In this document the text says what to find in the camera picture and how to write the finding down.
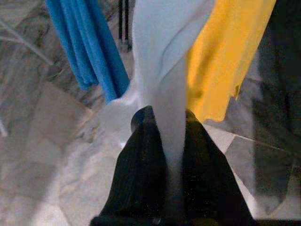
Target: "blue cloth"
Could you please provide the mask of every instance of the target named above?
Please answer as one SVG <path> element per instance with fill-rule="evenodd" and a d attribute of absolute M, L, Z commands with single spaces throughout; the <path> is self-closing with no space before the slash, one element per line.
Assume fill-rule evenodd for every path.
<path fill-rule="evenodd" d="M 97 0 L 46 4 L 80 86 L 100 84 L 107 103 L 121 97 L 129 79 Z"/>

